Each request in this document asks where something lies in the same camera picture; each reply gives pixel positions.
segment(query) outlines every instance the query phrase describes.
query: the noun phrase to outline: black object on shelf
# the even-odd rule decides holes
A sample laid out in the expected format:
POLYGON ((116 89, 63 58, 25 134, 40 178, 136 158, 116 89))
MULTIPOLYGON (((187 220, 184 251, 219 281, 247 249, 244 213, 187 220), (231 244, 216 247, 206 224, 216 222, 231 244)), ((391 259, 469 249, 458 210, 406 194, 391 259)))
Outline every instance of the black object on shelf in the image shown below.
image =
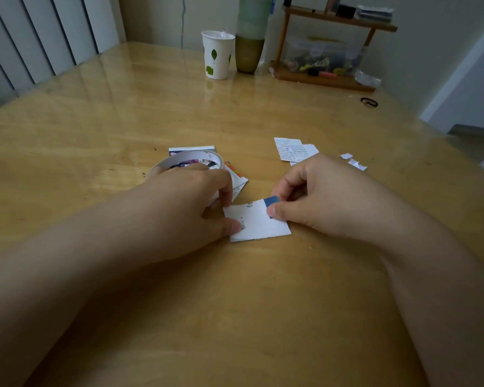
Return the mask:
POLYGON ((344 19, 353 19, 353 16, 355 16, 356 11, 357 11, 357 8, 355 8, 354 6, 341 4, 337 9, 336 16, 343 17, 344 19))
POLYGON ((292 0, 284 0, 283 1, 283 5, 285 6, 290 6, 290 3, 292 2, 292 0))

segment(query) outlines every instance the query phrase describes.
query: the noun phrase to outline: table surface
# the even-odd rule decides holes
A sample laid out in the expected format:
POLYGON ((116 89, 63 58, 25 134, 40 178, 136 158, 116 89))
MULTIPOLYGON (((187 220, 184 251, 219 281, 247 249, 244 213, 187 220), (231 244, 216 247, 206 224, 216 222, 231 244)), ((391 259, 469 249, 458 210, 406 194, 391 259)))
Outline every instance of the table surface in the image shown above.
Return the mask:
MULTIPOLYGON (((0 249, 143 182, 172 146, 214 145, 269 196, 273 137, 350 152, 484 260, 484 171, 385 92, 205 76, 200 52, 122 44, 0 108, 0 249)), ((291 236, 147 267, 99 290, 28 382, 58 386, 425 386, 373 250, 291 236)))

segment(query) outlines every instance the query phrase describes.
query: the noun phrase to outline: tape roll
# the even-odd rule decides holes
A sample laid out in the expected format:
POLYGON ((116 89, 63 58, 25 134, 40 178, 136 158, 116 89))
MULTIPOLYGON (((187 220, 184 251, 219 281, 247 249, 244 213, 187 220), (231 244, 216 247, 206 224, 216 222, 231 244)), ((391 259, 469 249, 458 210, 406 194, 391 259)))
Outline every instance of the tape roll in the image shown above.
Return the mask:
POLYGON ((219 168, 224 168, 224 160, 217 152, 212 150, 185 150, 183 152, 176 153, 175 155, 168 156, 166 159, 157 163, 151 171, 156 167, 163 168, 165 170, 177 166, 181 162, 188 160, 210 160, 219 165, 219 168))

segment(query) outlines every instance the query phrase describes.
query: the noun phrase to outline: clear plastic container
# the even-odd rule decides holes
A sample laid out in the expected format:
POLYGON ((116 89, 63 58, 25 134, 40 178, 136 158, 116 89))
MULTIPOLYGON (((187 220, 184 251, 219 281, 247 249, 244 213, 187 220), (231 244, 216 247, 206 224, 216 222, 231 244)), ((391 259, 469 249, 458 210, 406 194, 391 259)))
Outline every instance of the clear plastic container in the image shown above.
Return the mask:
POLYGON ((334 39, 287 37, 283 64, 290 71, 329 71, 337 75, 352 75, 360 65, 365 48, 355 49, 334 39))

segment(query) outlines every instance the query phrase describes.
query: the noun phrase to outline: paper cup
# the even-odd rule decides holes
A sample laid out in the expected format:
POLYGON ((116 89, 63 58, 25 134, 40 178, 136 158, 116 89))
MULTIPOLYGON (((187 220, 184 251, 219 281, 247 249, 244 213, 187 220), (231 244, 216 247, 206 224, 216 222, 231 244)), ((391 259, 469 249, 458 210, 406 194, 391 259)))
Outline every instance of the paper cup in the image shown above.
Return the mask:
POLYGON ((235 37, 220 31, 203 31, 204 66, 207 77, 215 80, 227 78, 231 51, 235 37))

